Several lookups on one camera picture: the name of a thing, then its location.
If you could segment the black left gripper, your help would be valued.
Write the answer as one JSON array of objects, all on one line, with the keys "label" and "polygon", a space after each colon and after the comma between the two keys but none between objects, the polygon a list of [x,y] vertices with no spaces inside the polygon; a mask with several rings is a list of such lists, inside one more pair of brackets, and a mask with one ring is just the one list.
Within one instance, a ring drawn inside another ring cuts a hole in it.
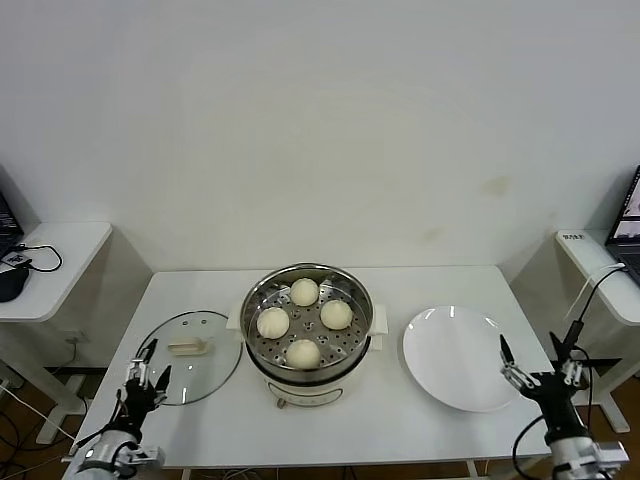
[{"label": "black left gripper", "polygon": [[130,379],[125,383],[126,398],[124,401],[124,424],[131,428],[141,428],[146,416],[154,411],[158,404],[167,398],[170,382],[171,366],[168,365],[159,376],[155,387],[146,381],[148,366],[155,353],[158,339],[147,342],[130,362]]}]

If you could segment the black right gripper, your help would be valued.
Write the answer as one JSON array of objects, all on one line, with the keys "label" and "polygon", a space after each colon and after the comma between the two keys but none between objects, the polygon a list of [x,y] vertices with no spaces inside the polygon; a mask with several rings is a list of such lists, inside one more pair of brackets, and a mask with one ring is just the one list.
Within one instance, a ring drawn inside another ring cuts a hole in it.
[{"label": "black right gripper", "polygon": [[507,339],[500,335],[501,373],[509,384],[522,396],[534,401],[541,412],[547,431],[545,440],[564,440],[589,437],[573,403],[576,389],[570,385],[580,385],[583,365],[572,357],[579,337],[579,330],[569,330],[563,339],[550,333],[556,354],[554,372],[524,372],[515,361]]}]

